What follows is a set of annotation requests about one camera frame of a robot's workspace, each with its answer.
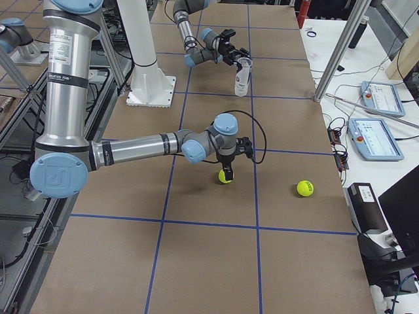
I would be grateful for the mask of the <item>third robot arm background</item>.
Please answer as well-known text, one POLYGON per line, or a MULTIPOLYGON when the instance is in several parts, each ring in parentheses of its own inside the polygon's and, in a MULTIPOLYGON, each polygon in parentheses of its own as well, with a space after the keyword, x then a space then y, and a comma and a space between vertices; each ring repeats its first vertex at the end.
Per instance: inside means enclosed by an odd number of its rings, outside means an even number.
POLYGON ((33 43, 33 37, 25 23, 20 18, 6 18, 1 20, 1 48, 10 54, 18 47, 25 47, 33 43))

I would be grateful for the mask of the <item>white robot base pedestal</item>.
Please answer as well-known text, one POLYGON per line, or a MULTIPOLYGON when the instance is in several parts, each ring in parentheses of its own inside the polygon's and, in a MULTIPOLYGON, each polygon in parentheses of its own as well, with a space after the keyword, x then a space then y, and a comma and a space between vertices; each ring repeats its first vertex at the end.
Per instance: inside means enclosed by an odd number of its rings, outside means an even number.
POLYGON ((170 107, 176 78, 166 76, 158 66, 146 2, 120 0, 117 4, 134 62, 127 105, 170 107))

